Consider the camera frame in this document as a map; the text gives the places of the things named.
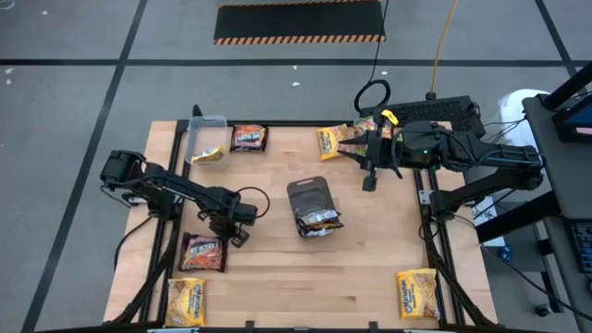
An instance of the black floor stripe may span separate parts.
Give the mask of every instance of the black floor stripe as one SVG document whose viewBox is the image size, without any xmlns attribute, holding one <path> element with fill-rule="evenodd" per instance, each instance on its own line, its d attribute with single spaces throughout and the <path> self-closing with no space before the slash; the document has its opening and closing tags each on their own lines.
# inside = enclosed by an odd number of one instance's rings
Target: black floor stripe
<svg viewBox="0 0 592 333">
<path fill-rule="evenodd" d="M 84 184 L 86 183 L 86 180 L 89 176 L 89 171 L 91 170 L 91 165 L 93 164 L 96 149 L 99 145 L 99 141 L 101 140 L 103 130 L 105 129 L 105 123 L 107 121 L 107 117 L 109 116 L 109 112 L 111 111 L 111 106 L 113 105 L 113 101 L 117 93 L 117 87 L 121 82 L 121 76 L 123 75 L 123 70 L 125 68 L 125 59 L 127 59 L 130 55 L 131 45 L 133 44 L 133 41 L 136 37 L 136 33 L 138 32 L 138 27 L 140 26 L 140 21 L 142 20 L 142 15 L 144 9 L 146 8 L 146 2 L 147 0 L 141 0 L 136 9 L 136 14 L 134 15 L 133 21 L 129 28 L 128 37 L 126 38 L 123 50 L 121 51 L 121 55 L 119 57 L 119 64 L 116 67 L 113 79 L 111 79 L 111 83 L 107 89 L 103 106 L 101 107 L 99 116 L 96 120 L 96 123 L 94 124 L 94 129 L 92 130 L 89 145 L 86 149 L 86 153 L 84 154 L 84 158 L 82 159 L 82 164 L 80 166 L 78 176 L 76 177 L 74 188 L 72 189 L 72 193 L 69 196 L 66 211 L 62 216 L 62 221 L 60 222 L 59 228 L 57 230 L 57 235 L 55 236 L 54 244 L 52 245 L 47 262 L 45 263 L 45 268 L 43 269 L 41 279 L 37 285 L 37 290 L 35 291 L 31 306 L 29 307 L 29 311 L 25 317 L 25 321 L 22 326 L 22 332 L 32 332 L 37 326 L 37 321 L 39 320 L 39 315 L 43 309 L 47 292 L 49 291 L 49 287 L 51 286 L 52 280 L 54 279 L 54 275 L 56 273 L 57 265 L 59 264 L 59 258 L 64 250 L 64 245 L 66 245 L 66 239 L 68 238 L 70 227 L 72 226 L 72 220 L 74 219 L 76 209 L 80 202 L 80 197 L 82 196 L 82 191 L 84 190 Z"/>
<path fill-rule="evenodd" d="M 540 15 L 543 17 L 543 20 L 545 21 L 545 25 L 547 25 L 547 30 L 549 30 L 549 34 L 551 35 L 551 39 L 555 43 L 555 47 L 559 52 L 561 60 L 565 62 L 565 66 L 567 68 L 567 71 L 570 73 L 570 76 L 573 76 L 577 70 L 575 70 L 575 66 L 572 63 L 572 59 L 570 58 L 570 55 L 567 53 L 565 44 L 563 44 L 563 41 L 561 40 L 559 32 L 557 31 L 557 27 L 555 27 L 555 23 L 553 23 L 553 19 L 551 18 L 551 15 L 547 10 L 547 6 L 545 6 L 543 0 L 535 0 L 535 2 L 536 6 L 538 7 L 538 10 L 540 11 Z"/>
<path fill-rule="evenodd" d="M 374 59 L 130 59 L 127 66 L 134 67 L 232 67 L 232 66 L 372 66 Z M 382 59 L 378 66 L 432 67 L 432 59 Z M 564 67 L 561 60 L 440 60 L 440 67 L 494 67 L 494 68 L 552 68 Z"/>
<path fill-rule="evenodd" d="M 233 66 L 372 66 L 374 59 L 128 59 L 125 66 L 134 67 L 233 67 Z M 584 66 L 589 61 L 572 64 Z M 0 59 L 0 66 L 116 66 L 114 59 Z M 483 68 L 555 68 L 566 67 L 563 60 L 440 60 L 441 67 Z M 432 67 L 433 59 L 379 59 L 378 66 Z"/>
<path fill-rule="evenodd" d="M 118 59 L 0 59 L 0 66 L 117 66 Z"/>
</svg>

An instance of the snack bag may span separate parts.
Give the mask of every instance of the snack bag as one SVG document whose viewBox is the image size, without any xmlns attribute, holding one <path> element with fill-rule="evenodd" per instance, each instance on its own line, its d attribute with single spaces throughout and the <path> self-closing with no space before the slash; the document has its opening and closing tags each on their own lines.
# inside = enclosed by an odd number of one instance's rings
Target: snack bag
<svg viewBox="0 0 592 333">
<path fill-rule="evenodd" d="M 231 152 L 263 152 L 267 146 L 265 126 L 235 125 L 232 130 Z"/>
<path fill-rule="evenodd" d="M 217 270 L 224 272 L 226 268 L 228 246 L 218 237 L 205 237 L 183 234 L 179 271 L 193 269 Z"/>
<path fill-rule="evenodd" d="M 204 284 L 199 278 L 170 278 L 165 327 L 204 325 Z"/>
<path fill-rule="evenodd" d="M 341 228 L 343 224 L 337 219 L 340 215 L 341 213 L 336 210 L 322 209 L 299 217 L 298 223 L 308 229 Z"/>
<path fill-rule="evenodd" d="M 224 157 L 224 148 L 222 146 L 211 147 L 204 150 L 201 154 L 191 158 L 191 163 L 204 163 L 219 161 Z"/>
<path fill-rule="evenodd" d="M 382 128 L 382 137 L 383 138 L 387 138 L 387 139 L 391 139 L 391 135 L 390 135 L 390 127 L 392 125 L 387 122 L 385 124 L 385 126 Z M 364 133 L 366 133 L 367 130 L 374 130 L 376 128 L 376 124 L 374 122 L 374 120 L 372 119 L 372 116 L 370 117 L 364 117 L 364 118 L 357 118 L 353 121 L 353 136 L 354 137 L 359 137 L 362 136 Z M 361 156 L 366 156 L 366 150 L 367 147 L 365 145 L 358 145 L 355 147 L 355 153 Z"/>
<path fill-rule="evenodd" d="M 348 139 L 348 126 L 346 124 L 317 129 L 316 136 L 321 147 L 321 161 L 338 157 L 337 150 L 349 151 L 347 145 L 339 144 L 340 141 Z"/>
<path fill-rule="evenodd" d="M 412 269 L 397 274 L 401 319 L 439 318 L 436 269 Z"/>
</svg>

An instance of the white object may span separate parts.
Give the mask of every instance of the white object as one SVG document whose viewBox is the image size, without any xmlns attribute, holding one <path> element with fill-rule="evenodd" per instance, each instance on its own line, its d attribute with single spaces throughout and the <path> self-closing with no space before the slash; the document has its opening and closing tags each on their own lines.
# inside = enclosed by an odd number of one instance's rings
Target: white object
<svg viewBox="0 0 592 333">
<path fill-rule="evenodd" d="M 485 199 L 481 203 L 472 208 L 473 216 L 476 216 L 477 214 L 481 213 L 483 209 L 488 208 L 489 206 L 491 206 L 491 204 L 493 204 L 493 198 L 491 198 L 490 196 L 485 197 Z M 481 214 L 481 216 L 475 219 L 475 225 L 478 226 L 482 223 L 488 222 L 488 220 L 496 216 L 498 216 L 498 213 L 496 212 L 495 206 L 491 207 L 487 209 L 485 213 Z M 483 245 L 492 247 L 506 246 L 506 241 L 503 239 L 503 237 L 497 237 L 494 240 L 488 240 L 484 242 Z"/>
<path fill-rule="evenodd" d="M 499 102 L 499 118 L 501 122 L 517 121 L 524 118 L 524 98 L 535 97 L 540 93 L 548 93 L 533 89 L 521 89 L 503 96 Z M 505 130 L 512 124 L 502 124 L 501 129 Z M 511 145 L 532 145 L 537 148 L 533 131 L 530 130 L 528 121 L 523 121 L 515 129 L 512 129 L 503 137 L 504 141 Z"/>
</svg>

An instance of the plastic bin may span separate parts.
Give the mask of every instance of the plastic bin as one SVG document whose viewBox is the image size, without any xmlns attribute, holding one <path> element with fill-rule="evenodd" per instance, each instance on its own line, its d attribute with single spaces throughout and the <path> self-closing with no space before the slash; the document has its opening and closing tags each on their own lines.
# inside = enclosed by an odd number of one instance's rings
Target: plastic bin
<svg viewBox="0 0 592 333">
<path fill-rule="evenodd" d="M 185 160 L 191 163 L 191 158 L 200 155 L 207 149 L 222 147 L 224 156 L 218 161 L 194 163 L 192 167 L 205 169 L 223 169 L 228 166 L 228 127 L 224 116 L 193 117 L 187 128 L 187 150 Z"/>
</svg>

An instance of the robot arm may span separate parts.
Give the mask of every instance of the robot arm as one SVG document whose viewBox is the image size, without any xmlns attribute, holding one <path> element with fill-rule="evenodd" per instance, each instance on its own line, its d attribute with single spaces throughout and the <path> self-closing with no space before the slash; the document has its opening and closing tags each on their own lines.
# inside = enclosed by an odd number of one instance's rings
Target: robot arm
<svg viewBox="0 0 592 333">
<path fill-rule="evenodd" d="M 435 122 L 417 121 L 407 124 L 392 139 L 382 137 L 386 117 L 376 112 L 376 130 L 341 144 L 367 145 L 366 156 L 339 151 L 354 159 L 368 175 L 363 190 L 376 189 L 376 169 L 390 168 L 399 178 L 399 167 L 428 169 L 445 167 L 452 171 L 467 171 L 471 167 L 497 167 L 498 171 L 484 179 L 455 191 L 432 191 L 426 198 L 432 215 L 444 217 L 454 213 L 461 204 L 495 191 L 511 188 L 534 190 L 542 183 L 540 169 L 544 156 L 532 146 L 518 147 L 481 142 L 476 136 L 447 130 Z"/>
<path fill-rule="evenodd" d="M 135 152 L 113 151 L 101 172 L 101 181 L 110 191 L 125 189 L 148 203 L 150 216 L 171 219 L 174 202 L 183 197 L 200 208 L 198 217 L 210 217 L 210 229 L 224 241 L 241 247 L 249 234 L 236 224 L 252 226 L 257 207 L 241 203 L 241 195 L 222 187 L 204 187 L 177 175 L 169 174 L 158 164 L 146 162 Z"/>
</svg>

